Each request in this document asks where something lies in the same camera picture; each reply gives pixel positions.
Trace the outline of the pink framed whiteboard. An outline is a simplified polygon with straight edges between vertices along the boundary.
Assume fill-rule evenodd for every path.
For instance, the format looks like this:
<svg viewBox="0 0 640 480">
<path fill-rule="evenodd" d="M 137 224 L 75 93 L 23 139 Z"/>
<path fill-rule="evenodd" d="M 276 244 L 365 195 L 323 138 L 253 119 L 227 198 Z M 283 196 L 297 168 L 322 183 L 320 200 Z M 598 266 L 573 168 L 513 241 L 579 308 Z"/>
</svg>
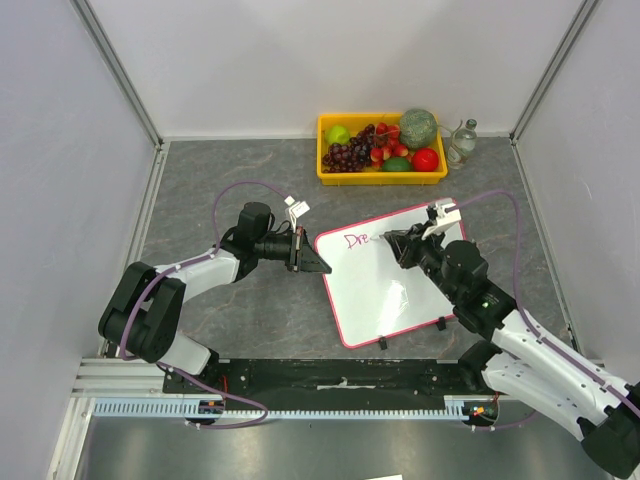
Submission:
<svg viewBox="0 0 640 480">
<path fill-rule="evenodd" d="M 419 269 L 395 262 L 386 242 L 369 241 L 428 219 L 425 203 L 324 232 L 315 250 L 331 266 L 324 283 L 342 344 L 350 349 L 453 317 L 453 306 Z"/>
</svg>

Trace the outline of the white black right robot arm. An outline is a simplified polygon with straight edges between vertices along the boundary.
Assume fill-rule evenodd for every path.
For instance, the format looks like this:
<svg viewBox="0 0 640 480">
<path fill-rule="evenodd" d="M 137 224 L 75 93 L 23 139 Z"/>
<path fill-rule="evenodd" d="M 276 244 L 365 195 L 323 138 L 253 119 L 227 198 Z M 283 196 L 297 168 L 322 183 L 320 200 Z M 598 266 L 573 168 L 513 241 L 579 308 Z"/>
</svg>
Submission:
<svg viewBox="0 0 640 480">
<path fill-rule="evenodd" d="M 481 336 L 462 357 L 467 392 L 504 393 L 563 427 L 610 475 L 639 466 L 639 387 L 607 372 L 551 334 L 488 277 L 488 263 L 467 240 L 443 241 L 425 226 L 383 234 L 397 264 L 420 269 Z"/>
</svg>

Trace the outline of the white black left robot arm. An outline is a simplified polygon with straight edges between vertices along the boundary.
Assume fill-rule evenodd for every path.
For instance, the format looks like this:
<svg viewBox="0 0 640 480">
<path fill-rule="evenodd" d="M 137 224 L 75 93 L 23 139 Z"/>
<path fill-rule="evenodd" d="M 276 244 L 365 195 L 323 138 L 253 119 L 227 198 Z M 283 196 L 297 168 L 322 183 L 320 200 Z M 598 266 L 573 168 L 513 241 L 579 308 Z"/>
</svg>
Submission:
<svg viewBox="0 0 640 480">
<path fill-rule="evenodd" d="M 261 260 L 281 261 L 293 273 L 332 272 L 297 224 L 296 215 L 306 213 L 308 205 L 287 201 L 282 231 L 273 228 L 275 217 L 268 205 L 249 202 L 220 245 L 170 265 L 129 265 L 100 318 L 99 335 L 118 345 L 125 359 L 184 371 L 185 382 L 196 392 L 211 392 L 220 378 L 215 365 L 219 355 L 178 332 L 184 303 L 244 279 Z"/>
</svg>

